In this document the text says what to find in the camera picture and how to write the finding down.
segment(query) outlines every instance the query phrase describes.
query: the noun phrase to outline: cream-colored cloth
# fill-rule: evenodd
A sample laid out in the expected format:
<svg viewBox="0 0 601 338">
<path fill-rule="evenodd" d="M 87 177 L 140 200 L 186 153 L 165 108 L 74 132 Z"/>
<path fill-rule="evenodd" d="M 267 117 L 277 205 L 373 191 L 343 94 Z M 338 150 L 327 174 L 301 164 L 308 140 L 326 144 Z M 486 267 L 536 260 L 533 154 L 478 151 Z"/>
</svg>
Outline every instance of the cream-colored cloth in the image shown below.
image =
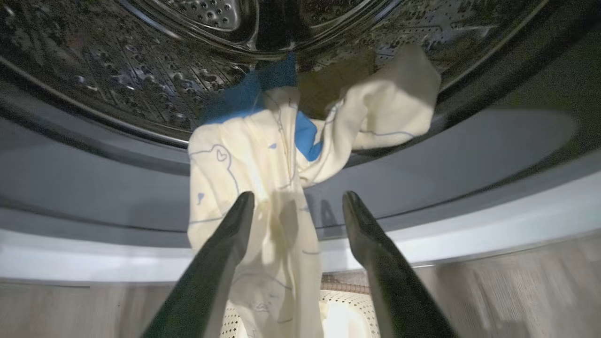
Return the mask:
<svg viewBox="0 0 601 338">
<path fill-rule="evenodd" d="M 255 194 L 246 255 L 230 301 L 249 337 L 322 337 L 319 243 L 303 187 L 340 171 L 352 149 L 386 147 L 427 132 L 440 85 L 423 51 L 406 46 L 383 69 L 350 87 L 326 121 L 323 149 L 307 161 L 294 145 L 300 94 L 264 93 L 266 109 L 199 127 L 190 139 L 188 237 L 199 250 L 243 191 Z"/>
</svg>

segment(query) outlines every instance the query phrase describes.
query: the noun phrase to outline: wooden floor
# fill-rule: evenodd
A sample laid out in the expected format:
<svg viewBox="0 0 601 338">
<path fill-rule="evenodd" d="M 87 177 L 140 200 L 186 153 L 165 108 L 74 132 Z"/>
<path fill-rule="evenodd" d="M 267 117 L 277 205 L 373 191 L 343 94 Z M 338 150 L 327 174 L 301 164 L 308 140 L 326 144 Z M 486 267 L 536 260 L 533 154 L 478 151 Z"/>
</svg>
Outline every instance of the wooden floor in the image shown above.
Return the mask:
<svg viewBox="0 0 601 338">
<path fill-rule="evenodd" d="M 416 271 L 462 337 L 601 337 L 601 236 Z M 169 290 L 0 284 L 0 336 L 138 337 Z"/>
</svg>

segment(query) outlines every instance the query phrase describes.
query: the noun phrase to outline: crumpled fabric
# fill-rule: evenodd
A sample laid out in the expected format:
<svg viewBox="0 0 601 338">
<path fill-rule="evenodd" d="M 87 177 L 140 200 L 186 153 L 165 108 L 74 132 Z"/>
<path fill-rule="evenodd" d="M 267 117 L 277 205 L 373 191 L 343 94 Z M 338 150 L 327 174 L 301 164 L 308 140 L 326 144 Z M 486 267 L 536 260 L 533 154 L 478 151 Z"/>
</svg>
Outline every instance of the crumpled fabric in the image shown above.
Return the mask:
<svg viewBox="0 0 601 338">
<path fill-rule="evenodd" d="M 264 107 L 192 134 L 188 238 L 198 251 L 240 193 L 255 194 L 246 255 L 230 301 L 249 337 L 322 337 L 320 247 L 303 188 L 340 171 L 353 149 L 401 144 L 426 133 L 440 76 L 418 46 L 351 86 L 317 128 L 318 155 L 295 145 L 297 88 L 263 93 Z"/>
</svg>

